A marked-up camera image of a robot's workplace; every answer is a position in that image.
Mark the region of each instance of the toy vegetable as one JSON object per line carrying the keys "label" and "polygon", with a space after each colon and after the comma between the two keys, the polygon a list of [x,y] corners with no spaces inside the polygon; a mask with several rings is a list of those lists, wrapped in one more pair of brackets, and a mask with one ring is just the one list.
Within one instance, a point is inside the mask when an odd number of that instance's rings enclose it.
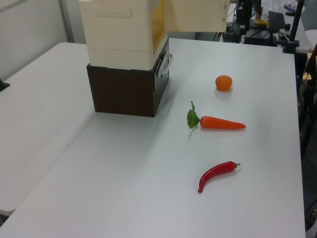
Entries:
{"label": "toy vegetable", "polygon": [[197,124],[200,122],[200,126],[203,128],[209,128],[209,129],[243,129],[246,128],[246,125],[239,123],[239,122],[233,122],[229,120],[219,119],[219,118],[213,118],[213,117],[207,117],[204,116],[201,119],[197,116],[195,112],[195,106],[192,103],[192,109],[189,110],[187,114],[187,124],[189,128],[193,128],[197,126]]}
{"label": "toy vegetable", "polygon": [[225,162],[225,163],[222,163],[220,165],[217,165],[217,166],[211,168],[210,170],[208,170],[206,173],[204,173],[204,175],[202,176],[202,178],[199,181],[198,192],[199,193],[203,192],[205,184],[207,181],[209,181],[210,179],[212,179],[215,176],[226,174],[226,173],[234,171],[238,165],[240,165],[240,164],[236,164],[235,162],[229,161],[229,162]]}

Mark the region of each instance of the toy fruit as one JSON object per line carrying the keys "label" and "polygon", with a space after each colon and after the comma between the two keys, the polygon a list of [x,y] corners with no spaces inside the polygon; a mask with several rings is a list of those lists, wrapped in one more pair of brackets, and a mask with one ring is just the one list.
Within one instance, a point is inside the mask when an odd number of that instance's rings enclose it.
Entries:
{"label": "toy fruit", "polygon": [[216,86],[220,91],[227,91],[231,88],[232,78],[228,75],[220,75],[216,78]]}

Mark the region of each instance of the carrot leaf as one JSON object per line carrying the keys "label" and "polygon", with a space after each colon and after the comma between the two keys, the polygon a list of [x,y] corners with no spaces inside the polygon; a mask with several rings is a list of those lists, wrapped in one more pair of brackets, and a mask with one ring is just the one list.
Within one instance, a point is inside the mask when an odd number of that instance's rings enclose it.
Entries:
{"label": "carrot leaf", "polygon": [[200,119],[195,112],[195,106],[192,101],[191,103],[192,103],[192,109],[190,109],[187,114],[187,124],[190,129],[197,126],[197,124],[200,122]]}

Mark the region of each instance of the black pole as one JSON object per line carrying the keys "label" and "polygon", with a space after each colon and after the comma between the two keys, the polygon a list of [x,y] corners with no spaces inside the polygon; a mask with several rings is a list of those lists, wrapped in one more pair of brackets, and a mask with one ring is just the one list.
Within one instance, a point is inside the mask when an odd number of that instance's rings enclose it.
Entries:
{"label": "black pole", "polygon": [[296,36],[296,32],[297,32],[298,23],[299,23],[299,20],[301,18],[303,6],[304,6],[304,0],[298,0],[290,38],[285,43],[285,46],[283,47],[284,53],[295,54],[296,47],[299,46],[299,41],[295,41],[295,36]]}
{"label": "black pole", "polygon": [[297,32],[299,19],[301,18],[303,6],[304,6],[304,0],[298,0],[297,8],[296,8],[295,16],[294,16],[294,21],[293,21],[293,26],[291,30],[291,35],[289,37],[290,42],[293,42],[295,40],[295,35]]}

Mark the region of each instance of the electronic device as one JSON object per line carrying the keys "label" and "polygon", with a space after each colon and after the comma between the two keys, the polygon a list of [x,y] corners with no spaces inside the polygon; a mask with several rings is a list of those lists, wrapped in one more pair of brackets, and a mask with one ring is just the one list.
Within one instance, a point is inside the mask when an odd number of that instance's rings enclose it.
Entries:
{"label": "electronic device", "polygon": [[285,19],[284,14],[268,11],[268,21],[270,23],[268,31],[272,33],[278,33],[280,29],[285,29]]}
{"label": "electronic device", "polygon": [[271,46],[270,35],[266,31],[248,31],[244,37],[243,44],[258,45],[258,46]]}

